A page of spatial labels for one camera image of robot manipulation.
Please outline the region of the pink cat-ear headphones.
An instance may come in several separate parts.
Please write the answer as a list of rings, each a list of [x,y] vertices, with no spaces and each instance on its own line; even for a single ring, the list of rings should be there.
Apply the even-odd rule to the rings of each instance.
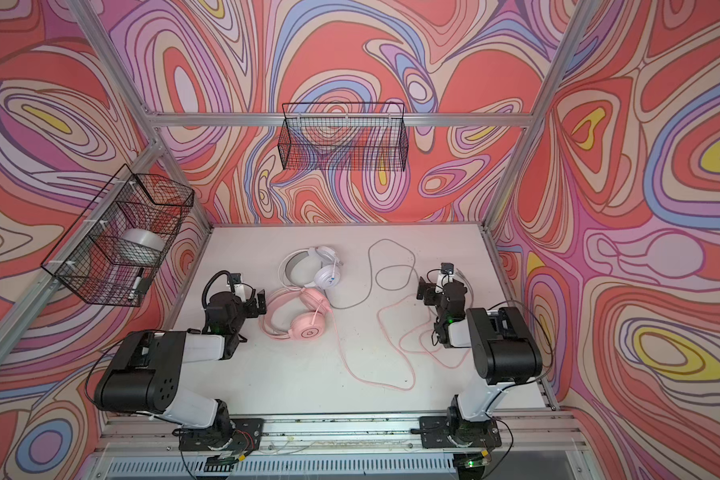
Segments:
[[[287,328],[276,327],[272,323],[274,314],[294,300],[298,300],[306,311],[296,315]],[[328,298],[316,288],[280,289],[267,300],[267,312],[259,319],[259,328],[266,336],[278,341],[312,340],[323,335],[327,315],[332,311]]]

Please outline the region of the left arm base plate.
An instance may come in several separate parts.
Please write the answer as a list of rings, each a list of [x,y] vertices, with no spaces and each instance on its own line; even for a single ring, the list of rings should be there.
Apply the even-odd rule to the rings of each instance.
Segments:
[[[179,440],[182,452],[251,453],[260,447],[263,418],[239,418],[205,429],[176,428],[172,434]]]

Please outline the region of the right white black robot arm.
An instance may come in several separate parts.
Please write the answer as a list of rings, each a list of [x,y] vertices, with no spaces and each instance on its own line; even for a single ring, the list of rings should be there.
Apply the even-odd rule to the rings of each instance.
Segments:
[[[543,358],[516,307],[469,308],[468,286],[445,278],[419,279],[416,298],[435,309],[437,345],[471,352],[475,380],[454,395],[443,416],[423,416],[414,433],[426,449],[499,447],[494,410],[510,388],[540,378]]]

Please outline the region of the marker pen in basket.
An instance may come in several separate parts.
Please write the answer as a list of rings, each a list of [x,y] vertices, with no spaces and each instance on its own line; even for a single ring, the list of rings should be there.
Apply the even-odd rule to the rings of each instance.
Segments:
[[[143,274],[144,274],[144,269],[139,268],[136,273],[136,276],[134,278],[133,284],[130,288],[130,291],[129,291],[129,295],[128,295],[129,301],[135,301],[141,295],[141,293],[139,292],[139,285],[142,281]]]

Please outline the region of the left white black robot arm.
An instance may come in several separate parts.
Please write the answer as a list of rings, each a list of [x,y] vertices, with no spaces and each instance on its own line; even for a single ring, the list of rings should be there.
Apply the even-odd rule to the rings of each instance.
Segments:
[[[128,334],[96,385],[95,406],[104,412],[156,417],[175,426],[184,452],[246,456],[260,446],[261,420],[235,421],[225,401],[189,388],[181,379],[191,363],[231,359],[247,339],[245,321],[267,312],[266,296],[254,290],[243,300],[231,291],[202,297],[205,324],[199,331]]]

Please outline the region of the white tape roll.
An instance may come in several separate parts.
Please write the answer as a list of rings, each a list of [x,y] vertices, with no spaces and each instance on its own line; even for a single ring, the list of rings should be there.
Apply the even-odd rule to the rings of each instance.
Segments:
[[[116,251],[126,263],[136,266],[153,266],[158,263],[165,241],[156,233],[131,228],[120,237]]]

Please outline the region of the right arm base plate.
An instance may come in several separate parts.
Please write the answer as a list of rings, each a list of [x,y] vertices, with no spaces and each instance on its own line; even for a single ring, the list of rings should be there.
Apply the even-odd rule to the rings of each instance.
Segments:
[[[501,447],[502,439],[494,419],[471,422],[447,416],[422,416],[413,431],[425,449]]]

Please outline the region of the white headphones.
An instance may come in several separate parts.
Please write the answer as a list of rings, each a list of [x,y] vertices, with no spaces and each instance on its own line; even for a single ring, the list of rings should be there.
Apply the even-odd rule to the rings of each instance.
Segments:
[[[339,284],[342,266],[338,252],[331,247],[302,248],[291,252],[280,262],[278,279],[289,290],[328,290]]]

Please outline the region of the aluminium front rail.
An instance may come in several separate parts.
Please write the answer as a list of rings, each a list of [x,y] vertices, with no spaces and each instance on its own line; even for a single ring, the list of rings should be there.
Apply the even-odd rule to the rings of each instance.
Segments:
[[[247,446],[258,442],[258,453],[285,455],[339,453],[419,453],[424,450],[420,436],[411,431],[424,416],[439,411],[382,412],[353,414],[270,414],[261,415],[263,425],[234,440]],[[541,410],[503,410],[497,414],[504,448],[514,451],[586,450],[579,422],[571,413]],[[95,446],[97,454],[169,455],[178,452],[174,426],[144,417],[114,417],[105,423]]]

